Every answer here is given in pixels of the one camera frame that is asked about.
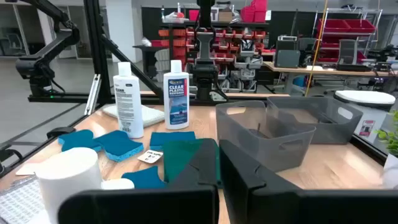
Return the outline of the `black side table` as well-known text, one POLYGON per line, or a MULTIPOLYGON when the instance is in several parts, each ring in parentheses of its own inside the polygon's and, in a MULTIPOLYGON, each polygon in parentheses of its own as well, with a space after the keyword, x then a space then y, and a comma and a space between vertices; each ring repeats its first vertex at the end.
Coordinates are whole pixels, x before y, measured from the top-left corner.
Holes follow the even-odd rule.
POLYGON ((142 51, 142 64, 144 69, 144 74, 149 78, 154 78, 157 75, 157 70, 155 63, 157 59, 155 58, 155 53, 164 49, 163 47, 147 47, 144 45, 135 45, 135 49, 140 49, 142 51))

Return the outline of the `white trash can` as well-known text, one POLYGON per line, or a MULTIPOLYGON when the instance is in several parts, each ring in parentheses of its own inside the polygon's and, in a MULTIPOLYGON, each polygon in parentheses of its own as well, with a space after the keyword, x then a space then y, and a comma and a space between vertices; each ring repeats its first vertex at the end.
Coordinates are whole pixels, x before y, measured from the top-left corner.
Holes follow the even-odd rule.
POLYGON ((338 90, 333 97, 363 112, 354 133, 370 143, 376 140, 376 131, 396 102, 394 96, 379 91, 338 90))

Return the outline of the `wooden top desk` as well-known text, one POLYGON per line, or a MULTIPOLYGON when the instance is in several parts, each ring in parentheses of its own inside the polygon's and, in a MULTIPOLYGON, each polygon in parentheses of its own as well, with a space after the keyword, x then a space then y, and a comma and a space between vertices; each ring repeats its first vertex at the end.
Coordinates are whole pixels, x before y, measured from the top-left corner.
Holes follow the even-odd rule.
POLYGON ((377 77, 374 72, 349 72, 349 71, 339 71, 339 70, 308 70, 306 68, 283 68, 283 67, 275 67, 273 62, 264 62, 263 66, 266 66, 273 72, 280 72, 285 75, 285 85, 284 92, 286 94, 291 94, 292 90, 295 89, 303 94, 305 92, 300 89, 298 86, 293 85, 293 79, 299 75, 312 74, 315 75, 326 75, 326 76, 342 76, 342 77, 361 77, 361 78, 370 78, 377 77))

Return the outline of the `silver aluminium bracket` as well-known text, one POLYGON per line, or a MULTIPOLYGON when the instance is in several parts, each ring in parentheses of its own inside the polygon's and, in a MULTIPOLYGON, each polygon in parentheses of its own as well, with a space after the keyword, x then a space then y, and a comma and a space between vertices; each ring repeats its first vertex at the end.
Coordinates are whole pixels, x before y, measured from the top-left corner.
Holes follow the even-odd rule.
POLYGON ((91 84, 90 94, 88 95, 88 99, 86 102, 84 115, 89 116, 94 111, 98 99, 98 94, 100 92, 100 86, 101 86, 101 75, 95 74, 93 77, 93 82, 91 84))

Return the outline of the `blue wavy sponge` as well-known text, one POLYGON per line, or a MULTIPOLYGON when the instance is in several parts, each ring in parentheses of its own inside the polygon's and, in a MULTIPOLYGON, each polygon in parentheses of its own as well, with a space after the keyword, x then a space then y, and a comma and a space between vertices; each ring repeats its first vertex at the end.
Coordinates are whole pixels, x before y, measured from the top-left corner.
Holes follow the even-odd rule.
POLYGON ((101 146, 106 157, 115 162, 124 161, 144 150, 143 143, 131 140, 124 131, 112 131, 93 140, 101 146))
POLYGON ((62 146, 62 152, 75 147, 86 147, 96 152, 102 150, 102 145, 95 141, 94 134, 89 129, 63 134, 58 138, 58 143, 62 146))
POLYGON ((158 166, 136 172, 126 172, 121 176, 123 179, 131 180, 135 189, 162 189, 166 186, 158 175, 158 166))

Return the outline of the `grey waffle dish cloth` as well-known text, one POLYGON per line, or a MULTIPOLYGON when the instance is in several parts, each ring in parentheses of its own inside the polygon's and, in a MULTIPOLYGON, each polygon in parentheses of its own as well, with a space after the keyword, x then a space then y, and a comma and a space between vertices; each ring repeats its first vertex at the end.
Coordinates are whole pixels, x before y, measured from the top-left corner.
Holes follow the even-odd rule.
POLYGON ((0 223, 27 224, 44 210, 36 177, 17 180, 0 191, 0 223))
MULTIPOLYGON (((111 117, 118 119, 117 107, 115 104, 102 107, 102 111, 111 117)), ((152 126, 164 120, 164 112, 142 105, 142 118, 144 127, 152 126)))

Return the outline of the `white paper tag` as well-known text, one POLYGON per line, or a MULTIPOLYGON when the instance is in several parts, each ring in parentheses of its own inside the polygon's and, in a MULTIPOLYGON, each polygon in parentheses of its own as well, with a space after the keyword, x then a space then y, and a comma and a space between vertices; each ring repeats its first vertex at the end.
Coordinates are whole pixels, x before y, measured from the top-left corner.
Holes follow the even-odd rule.
POLYGON ((133 181, 125 178, 120 178, 102 181, 101 188, 103 190, 123 190, 134 189, 135 186, 133 181))
POLYGON ((163 156, 163 152, 160 151, 153 151, 153 150, 147 150, 145 153, 143 153, 142 155, 140 155, 137 159, 139 161, 148 163, 148 164, 153 164, 155 162, 157 162, 162 156, 163 156))

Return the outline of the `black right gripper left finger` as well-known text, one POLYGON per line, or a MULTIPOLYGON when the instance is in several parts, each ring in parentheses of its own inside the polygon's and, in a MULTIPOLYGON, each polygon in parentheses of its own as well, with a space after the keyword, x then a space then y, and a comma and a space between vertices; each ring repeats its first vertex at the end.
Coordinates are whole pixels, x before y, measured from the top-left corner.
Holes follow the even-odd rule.
POLYGON ((199 150, 163 189, 86 190, 58 209, 59 224, 218 224, 216 143, 199 150))

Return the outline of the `green plant in white pot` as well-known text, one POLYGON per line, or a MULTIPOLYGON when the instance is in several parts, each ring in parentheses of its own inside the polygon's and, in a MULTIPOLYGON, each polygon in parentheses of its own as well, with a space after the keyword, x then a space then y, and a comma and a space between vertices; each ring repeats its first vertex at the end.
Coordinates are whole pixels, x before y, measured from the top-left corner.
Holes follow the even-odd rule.
POLYGON ((382 173, 382 184, 386 189, 398 190, 398 110, 390 113, 392 116, 392 131, 375 131, 378 140, 382 142, 387 151, 387 159, 382 173))

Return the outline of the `grey translucent plastic bin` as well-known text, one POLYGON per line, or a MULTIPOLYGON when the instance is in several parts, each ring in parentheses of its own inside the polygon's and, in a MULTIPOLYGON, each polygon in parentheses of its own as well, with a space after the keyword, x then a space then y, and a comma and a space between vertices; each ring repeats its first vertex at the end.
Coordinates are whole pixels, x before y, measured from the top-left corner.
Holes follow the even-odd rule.
POLYGON ((262 101, 223 103, 215 110, 220 148, 243 152, 274 172, 300 166, 316 130, 262 101))
POLYGON ((326 97, 272 96, 267 109, 286 123, 315 127, 313 144, 347 144, 363 116, 362 111, 326 97))

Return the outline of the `grey computer case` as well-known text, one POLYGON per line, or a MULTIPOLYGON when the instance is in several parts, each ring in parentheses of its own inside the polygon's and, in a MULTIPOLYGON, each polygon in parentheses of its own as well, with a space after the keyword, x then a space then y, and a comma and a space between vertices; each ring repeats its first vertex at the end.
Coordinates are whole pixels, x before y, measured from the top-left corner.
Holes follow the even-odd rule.
POLYGON ((298 68, 300 51, 297 47, 297 37, 280 35, 276 42, 274 66, 280 68, 298 68))

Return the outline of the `black shelf with red bins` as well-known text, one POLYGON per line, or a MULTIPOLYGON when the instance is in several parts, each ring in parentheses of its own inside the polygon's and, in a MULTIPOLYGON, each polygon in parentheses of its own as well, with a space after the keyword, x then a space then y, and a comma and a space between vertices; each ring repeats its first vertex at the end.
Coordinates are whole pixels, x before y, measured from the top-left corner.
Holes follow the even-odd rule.
POLYGON ((161 14, 163 27, 158 34, 161 50, 155 53, 152 71, 158 81, 177 59, 190 72, 199 56, 196 34, 214 35, 210 57, 219 69, 218 83, 225 92, 255 93, 256 74, 263 65, 267 29, 267 0, 251 0, 237 10, 231 1, 213 1, 210 21, 213 28, 200 27, 198 3, 178 3, 177 11, 161 14))

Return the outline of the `white plastic restorer bottle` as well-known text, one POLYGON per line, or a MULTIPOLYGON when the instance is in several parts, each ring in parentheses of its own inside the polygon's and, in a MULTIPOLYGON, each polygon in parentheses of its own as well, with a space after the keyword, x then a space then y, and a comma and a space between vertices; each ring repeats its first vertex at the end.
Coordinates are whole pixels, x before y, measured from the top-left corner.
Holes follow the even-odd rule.
POLYGON ((57 213, 63 201, 84 190, 98 190, 103 181, 98 154, 87 147, 49 157, 38 165, 35 175, 51 224, 58 224, 57 213))
POLYGON ((139 79, 132 74, 129 62, 118 62, 118 74, 113 77, 119 129, 130 138, 144 135, 139 79))
POLYGON ((189 86, 189 74, 182 71, 182 61, 171 60, 163 80, 165 125, 169 130, 189 125, 189 86))

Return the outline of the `grey office chair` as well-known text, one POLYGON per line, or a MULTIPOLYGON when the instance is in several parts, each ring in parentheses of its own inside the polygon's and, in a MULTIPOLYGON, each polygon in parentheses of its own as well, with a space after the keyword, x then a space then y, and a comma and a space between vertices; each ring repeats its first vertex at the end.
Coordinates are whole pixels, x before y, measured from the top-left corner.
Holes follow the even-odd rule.
POLYGON ((370 72, 371 68, 357 64, 357 41, 353 39, 340 39, 339 56, 336 69, 347 72, 370 72))

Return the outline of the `black plastic clamp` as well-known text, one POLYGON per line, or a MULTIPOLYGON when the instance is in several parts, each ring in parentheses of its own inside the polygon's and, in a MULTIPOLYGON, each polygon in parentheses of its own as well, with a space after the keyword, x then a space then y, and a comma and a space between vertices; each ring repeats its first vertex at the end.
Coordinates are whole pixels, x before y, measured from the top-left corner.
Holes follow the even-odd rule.
POLYGON ((57 137, 59 137, 61 135, 70 134, 70 133, 75 132, 75 131, 76 131, 75 128, 69 127, 69 126, 67 126, 67 127, 58 127, 58 128, 54 128, 53 130, 49 131, 47 133, 47 138, 48 139, 57 138, 57 137))

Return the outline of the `dark green cloth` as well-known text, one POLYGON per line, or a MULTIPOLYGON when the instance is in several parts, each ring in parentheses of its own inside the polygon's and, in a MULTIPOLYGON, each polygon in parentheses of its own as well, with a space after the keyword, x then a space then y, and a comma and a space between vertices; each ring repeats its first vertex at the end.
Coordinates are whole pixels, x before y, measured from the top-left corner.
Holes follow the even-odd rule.
POLYGON ((217 185, 222 187, 220 175, 220 150, 218 144, 214 139, 203 138, 184 141, 170 141, 162 146, 164 152, 164 181, 170 183, 173 181, 185 166, 192 159, 195 153, 206 144, 216 152, 216 179, 217 185))

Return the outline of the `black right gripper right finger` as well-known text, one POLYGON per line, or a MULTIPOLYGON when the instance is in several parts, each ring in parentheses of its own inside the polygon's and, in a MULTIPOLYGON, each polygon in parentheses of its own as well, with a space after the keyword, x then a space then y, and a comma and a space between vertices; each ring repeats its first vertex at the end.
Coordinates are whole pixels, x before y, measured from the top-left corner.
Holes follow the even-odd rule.
POLYGON ((228 140, 220 172, 230 224, 398 224, 398 190, 304 190, 228 140))

